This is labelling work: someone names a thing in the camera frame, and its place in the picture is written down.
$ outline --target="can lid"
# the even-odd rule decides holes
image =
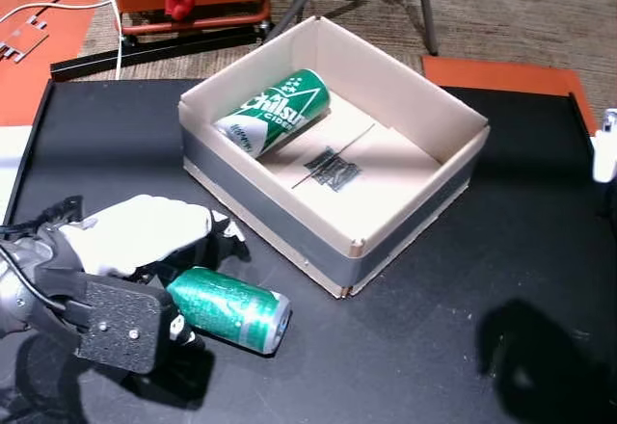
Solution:
[[[272,317],[272,323],[268,329],[266,340],[263,343],[263,354],[270,355],[274,353],[279,344],[281,344],[282,337],[287,330],[289,324],[289,318],[291,317],[291,303],[283,294],[272,291],[272,295],[279,301],[277,309]]]

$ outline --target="black table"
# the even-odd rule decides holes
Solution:
[[[15,192],[13,220],[76,194],[88,213],[141,193],[225,211],[181,168],[176,104],[195,83],[54,85]],[[493,127],[471,186],[359,296],[333,299],[241,225],[253,259],[229,259],[221,271],[293,303],[274,357],[212,340],[208,355],[183,355],[151,378],[121,381],[119,372],[92,369],[38,334],[15,334],[0,342],[0,418],[512,422],[509,413],[526,413],[508,383],[516,368],[497,368],[496,382],[478,374],[481,325],[482,345],[507,332],[501,357],[508,367],[526,368],[523,385],[537,380],[549,391],[538,403],[551,408],[553,395],[574,390],[586,406],[593,397],[585,402],[585,393],[597,395],[590,365],[612,360],[617,262],[608,223],[596,215],[572,101],[451,91]],[[522,302],[492,311],[515,299]],[[564,407],[578,406],[572,402]]]

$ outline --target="box wall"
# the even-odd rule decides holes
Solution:
[[[182,95],[204,122],[222,118],[302,67],[315,68],[317,28],[310,18]]]
[[[319,20],[317,69],[329,87],[445,163],[487,120],[379,48]]]
[[[433,197],[424,202],[372,252],[363,257],[354,258],[338,252],[322,236],[313,233],[286,210],[279,207],[186,129],[182,130],[182,138],[185,157],[190,164],[194,165],[222,191],[233,192],[233,199],[244,209],[250,211],[253,217],[266,225],[274,235],[284,237],[284,241],[299,255],[302,255],[311,267],[319,269],[328,280],[341,287],[353,286],[369,275],[382,261],[389,257],[393,258],[394,255],[389,256],[389,254],[396,250],[407,236],[413,234],[414,230],[421,226],[431,214],[438,211],[444,201],[467,183],[475,163],[475,157],[469,159],[466,165],[461,166],[461,169]],[[194,172],[190,166],[185,167],[189,172]],[[240,215],[240,218],[250,226],[258,225],[250,223],[251,217]],[[299,264],[297,256],[285,255],[301,270],[305,270],[304,262]]]

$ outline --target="soda can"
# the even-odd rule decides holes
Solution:
[[[291,314],[284,295],[204,267],[187,270],[167,291],[191,326],[263,355],[277,350]]]
[[[326,85],[300,69],[254,96],[214,125],[252,157],[264,153],[330,105]]]

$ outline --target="cardboard box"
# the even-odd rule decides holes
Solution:
[[[298,136],[255,160],[212,126],[300,68],[332,103]],[[186,170],[336,297],[358,293],[465,190],[489,134],[463,102],[315,17],[185,93],[179,111]]]

